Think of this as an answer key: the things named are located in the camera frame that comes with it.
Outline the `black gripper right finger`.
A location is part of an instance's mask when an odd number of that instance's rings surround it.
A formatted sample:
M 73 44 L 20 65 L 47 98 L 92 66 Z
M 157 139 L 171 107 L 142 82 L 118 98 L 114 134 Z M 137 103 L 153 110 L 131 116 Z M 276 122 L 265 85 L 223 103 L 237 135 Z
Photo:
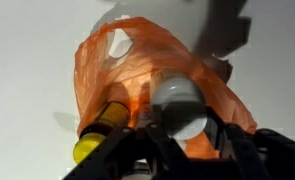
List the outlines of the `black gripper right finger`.
M 225 123 L 212 108 L 206 110 L 204 132 L 218 151 L 218 158 L 200 162 L 202 180 L 253 180 L 254 145 L 250 134 L 239 125 Z

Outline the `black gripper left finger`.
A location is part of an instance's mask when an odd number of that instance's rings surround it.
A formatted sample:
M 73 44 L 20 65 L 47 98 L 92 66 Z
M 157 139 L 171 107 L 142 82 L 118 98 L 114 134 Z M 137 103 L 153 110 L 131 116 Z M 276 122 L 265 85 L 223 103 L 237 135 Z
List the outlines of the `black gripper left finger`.
M 63 180 L 120 180 L 143 158 L 143 142 L 143 128 L 117 128 Z

